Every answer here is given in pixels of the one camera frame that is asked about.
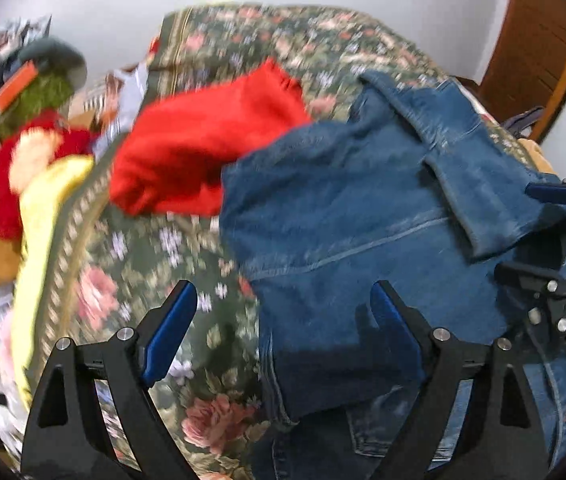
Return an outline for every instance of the yellow fabric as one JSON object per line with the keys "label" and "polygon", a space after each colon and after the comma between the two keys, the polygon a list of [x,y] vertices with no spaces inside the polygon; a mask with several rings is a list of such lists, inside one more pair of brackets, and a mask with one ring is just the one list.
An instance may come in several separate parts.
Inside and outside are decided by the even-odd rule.
{"label": "yellow fabric", "polygon": [[525,148],[525,151],[534,161],[534,164],[536,165],[538,171],[541,171],[542,173],[556,174],[552,165],[544,157],[543,150],[541,150],[541,147],[538,144],[530,139],[518,139],[518,142],[521,143],[521,146]]}
{"label": "yellow fabric", "polygon": [[63,203],[85,179],[94,165],[91,156],[71,155],[52,163],[34,177],[20,196],[23,247],[27,247],[14,291],[12,358],[18,392],[26,406],[31,404],[25,369],[34,349],[34,321],[47,269],[47,256],[54,226]]}

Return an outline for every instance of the stuffed toy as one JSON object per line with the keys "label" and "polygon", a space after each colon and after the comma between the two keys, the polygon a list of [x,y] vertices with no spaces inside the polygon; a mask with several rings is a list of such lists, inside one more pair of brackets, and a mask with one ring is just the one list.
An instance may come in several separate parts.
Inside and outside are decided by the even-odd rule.
{"label": "stuffed toy", "polygon": [[0,238],[20,238],[23,224],[18,197],[38,174],[67,155],[89,155],[95,136],[73,130],[54,110],[25,124],[0,147]]}

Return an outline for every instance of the floral bedspread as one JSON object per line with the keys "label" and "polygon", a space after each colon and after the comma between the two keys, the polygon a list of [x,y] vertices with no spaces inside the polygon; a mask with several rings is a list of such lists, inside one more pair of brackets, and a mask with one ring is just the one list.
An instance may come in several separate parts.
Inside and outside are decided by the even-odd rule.
{"label": "floral bedspread", "polygon": [[[416,46],[366,14],[335,7],[223,4],[165,17],[144,105],[223,82],[268,56],[301,80],[315,119],[345,120],[372,68],[399,82],[437,86],[447,75]],[[524,164],[504,130],[493,140]],[[181,278],[198,290],[198,311],[168,376],[151,390],[170,435],[205,480],[252,477],[258,418],[258,304],[218,234],[218,218],[125,216],[108,203],[110,165],[121,135],[60,215],[36,320],[28,377],[35,386],[54,342],[103,341],[135,326]],[[116,454],[135,465],[105,383],[97,385]]]}

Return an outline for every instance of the denim jacket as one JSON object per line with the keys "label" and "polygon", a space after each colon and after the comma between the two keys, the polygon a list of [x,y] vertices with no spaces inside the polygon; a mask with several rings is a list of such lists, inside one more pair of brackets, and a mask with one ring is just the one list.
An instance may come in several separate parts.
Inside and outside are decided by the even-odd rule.
{"label": "denim jacket", "polygon": [[[261,302],[266,410],[277,428],[296,426],[271,441],[277,474],[290,474],[294,449],[297,467],[309,463],[303,457],[320,446],[299,443],[310,434],[325,442],[318,435],[336,420],[353,454],[381,456],[409,412],[418,385],[404,380],[386,343],[392,334],[370,307],[374,282],[389,280],[431,326],[488,344],[530,308],[494,282],[496,264],[521,254],[551,260],[554,249],[528,235],[566,234],[565,206],[524,193],[529,182],[556,178],[496,146],[453,81],[413,89],[377,72],[362,81],[347,123],[297,128],[223,171],[221,235]],[[566,275],[566,258],[559,267]],[[551,351],[544,333],[522,337],[536,356],[525,371],[558,452],[566,449],[566,349]],[[468,393],[467,384],[443,460]],[[320,474],[312,467],[303,474]]]}

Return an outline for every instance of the orange strap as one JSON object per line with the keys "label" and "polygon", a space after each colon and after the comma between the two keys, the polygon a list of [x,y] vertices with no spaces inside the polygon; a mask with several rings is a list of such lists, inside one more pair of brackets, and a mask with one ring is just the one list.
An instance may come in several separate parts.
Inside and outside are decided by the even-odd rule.
{"label": "orange strap", "polygon": [[35,67],[34,62],[28,61],[20,67],[12,77],[10,77],[9,81],[0,88],[1,114],[14,102],[14,99],[16,99],[19,94],[27,88],[32,81],[34,81],[37,75],[38,70]]}

